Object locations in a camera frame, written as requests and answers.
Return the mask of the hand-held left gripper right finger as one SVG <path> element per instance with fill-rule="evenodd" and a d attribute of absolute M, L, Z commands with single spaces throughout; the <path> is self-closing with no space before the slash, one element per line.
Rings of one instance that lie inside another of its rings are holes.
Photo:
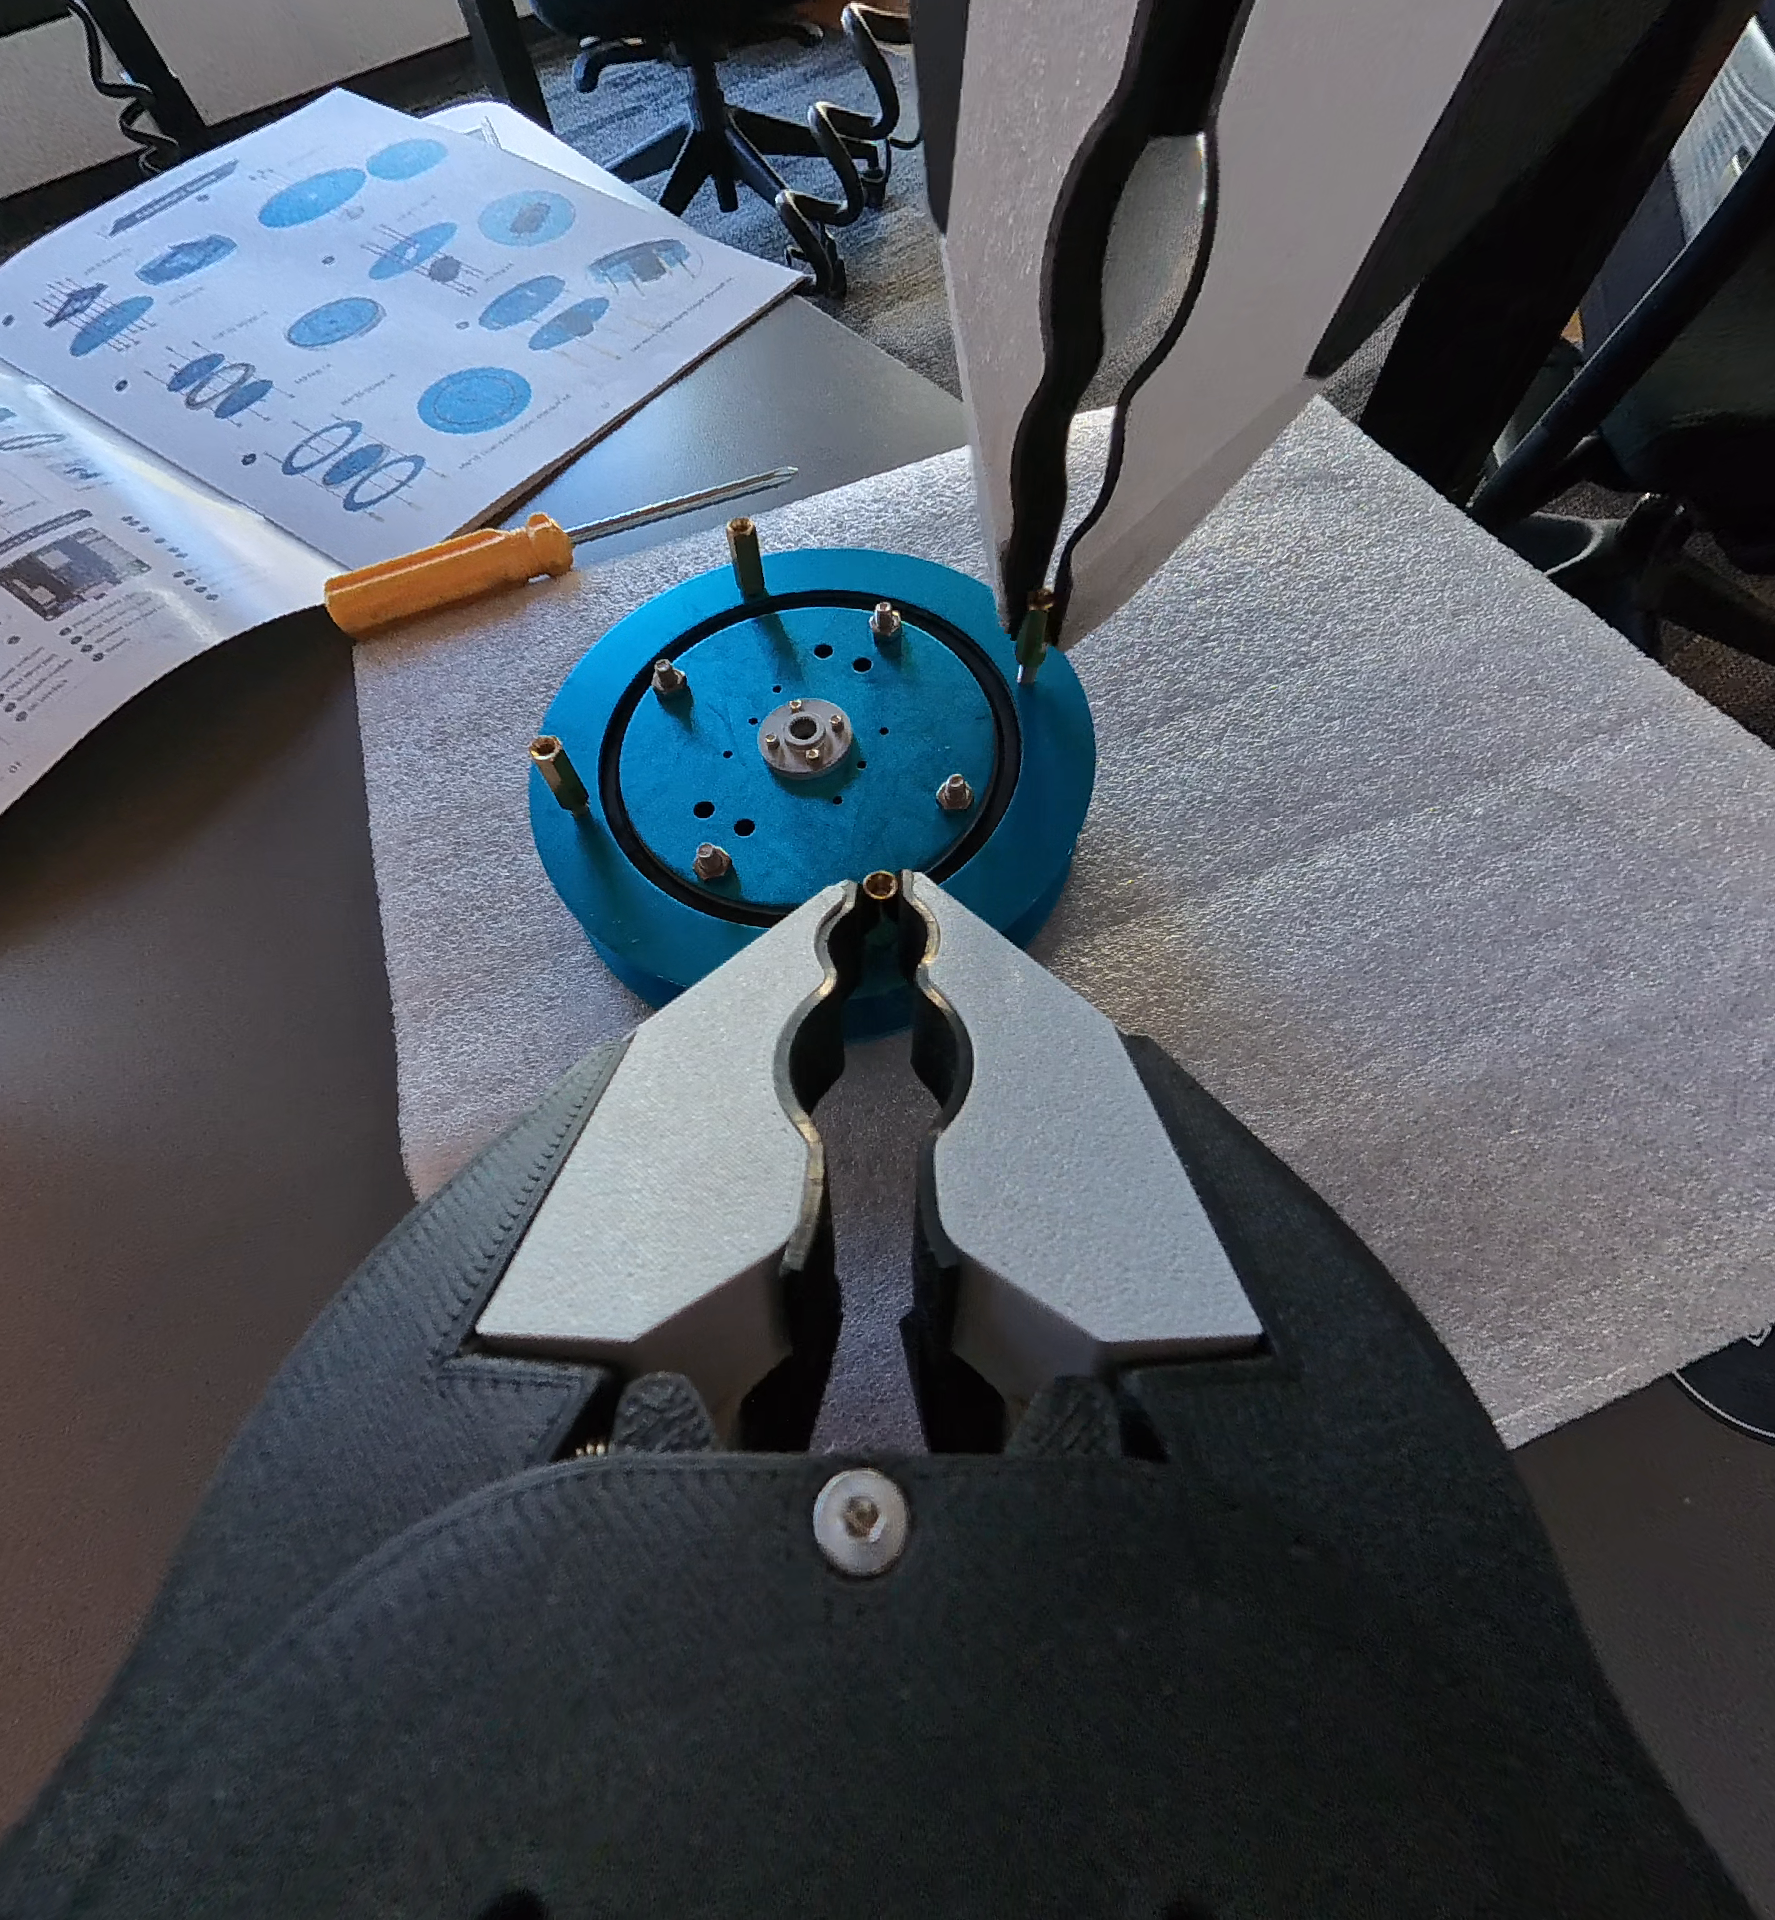
<path fill-rule="evenodd" d="M 929 878 L 903 875 L 923 1145 L 924 1419 L 1004 1419 L 1059 1377 L 1253 1356 L 1236 1276 L 1115 1023 Z"/>

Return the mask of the blue round turntable base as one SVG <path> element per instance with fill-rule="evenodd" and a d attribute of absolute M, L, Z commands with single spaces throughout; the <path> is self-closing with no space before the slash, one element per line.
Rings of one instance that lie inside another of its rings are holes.
<path fill-rule="evenodd" d="M 547 875 L 635 994 L 665 1005 L 822 888 L 914 869 L 1015 943 L 1065 884 L 1094 782 L 1085 687 L 1018 685 L 990 589 L 869 548 L 769 553 L 598 639 L 547 713 L 587 782 L 530 774 Z"/>

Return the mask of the yellow-handled screwdriver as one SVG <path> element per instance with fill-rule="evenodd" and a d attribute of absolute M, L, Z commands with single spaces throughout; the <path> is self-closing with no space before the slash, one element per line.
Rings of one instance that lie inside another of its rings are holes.
<path fill-rule="evenodd" d="M 333 577 L 323 583 L 323 607 L 345 634 L 364 639 L 425 611 L 565 575 L 575 567 L 578 548 L 589 542 L 765 493 L 798 475 L 800 469 L 792 465 L 779 466 L 573 527 L 547 514 L 534 514 L 514 527 L 485 527 Z"/>

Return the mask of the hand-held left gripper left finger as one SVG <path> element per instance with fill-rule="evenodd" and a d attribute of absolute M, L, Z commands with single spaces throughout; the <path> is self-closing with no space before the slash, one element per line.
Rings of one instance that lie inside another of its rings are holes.
<path fill-rule="evenodd" d="M 841 932 L 862 935 L 855 881 L 635 1032 L 474 1325 L 485 1348 L 679 1373 L 711 1412 L 792 1354 L 784 1271 L 826 1199 L 792 1052 L 839 1017 Z"/>

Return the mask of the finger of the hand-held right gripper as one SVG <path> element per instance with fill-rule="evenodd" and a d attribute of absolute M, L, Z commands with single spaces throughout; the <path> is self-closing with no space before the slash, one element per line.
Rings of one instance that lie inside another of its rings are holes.
<path fill-rule="evenodd" d="M 1317 344 L 1498 2 L 1260 2 L 1216 123 L 1218 219 L 1181 341 L 1122 406 L 1064 636 L 1111 618 L 1306 407 Z"/>
<path fill-rule="evenodd" d="M 945 273 L 997 605 L 1048 585 L 1075 412 L 1099 355 L 1099 267 L 1065 248 L 1069 180 L 1115 115 L 1128 2 L 971 2 Z"/>

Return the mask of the dark desk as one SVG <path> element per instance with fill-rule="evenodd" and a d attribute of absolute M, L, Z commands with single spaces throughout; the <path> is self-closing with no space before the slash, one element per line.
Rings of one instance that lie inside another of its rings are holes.
<path fill-rule="evenodd" d="M 396 1115 L 352 667 L 300 619 L 0 821 L 0 1837 L 411 1208 Z M 1518 1462 L 1642 1738 L 1775 1917 L 1775 1449 L 1668 1385 Z"/>

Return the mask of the open instruction manual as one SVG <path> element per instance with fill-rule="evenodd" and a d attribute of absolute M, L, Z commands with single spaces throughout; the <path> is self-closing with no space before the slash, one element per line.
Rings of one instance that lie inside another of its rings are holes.
<path fill-rule="evenodd" d="M 501 516 L 796 286 L 335 91 L 0 268 L 0 814 L 328 577 Z"/>

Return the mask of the white foam sheet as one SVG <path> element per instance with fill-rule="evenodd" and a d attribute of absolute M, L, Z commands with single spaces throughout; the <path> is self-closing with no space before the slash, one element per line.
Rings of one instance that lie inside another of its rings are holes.
<path fill-rule="evenodd" d="M 1522 1445 L 1775 1322 L 1775 752 L 1323 399 L 1073 654 L 1044 959 Z"/>

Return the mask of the black desk leg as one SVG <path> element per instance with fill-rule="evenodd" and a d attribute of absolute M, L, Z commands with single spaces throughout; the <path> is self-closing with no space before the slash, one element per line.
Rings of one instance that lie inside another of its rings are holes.
<path fill-rule="evenodd" d="M 122 103 L 122 129 L 154 162 L 170 166 L 176 155 L 214 146 L 203 113 L 131 2 L 66 7 L 84 24 L 91 83 L 104 98 Z"/>
<path fill-rule="evenodd" d="M 494 97 L 553 133 L 547 93 L 514 0 L 461 0 L 468 42 Z"/>
<path fill-rule="evenodd" d="M 1625 7 L 1625 60 L 1421 283 L 1360 416 L 1458 505 L 1752 15 L 1743 2 Z"/>

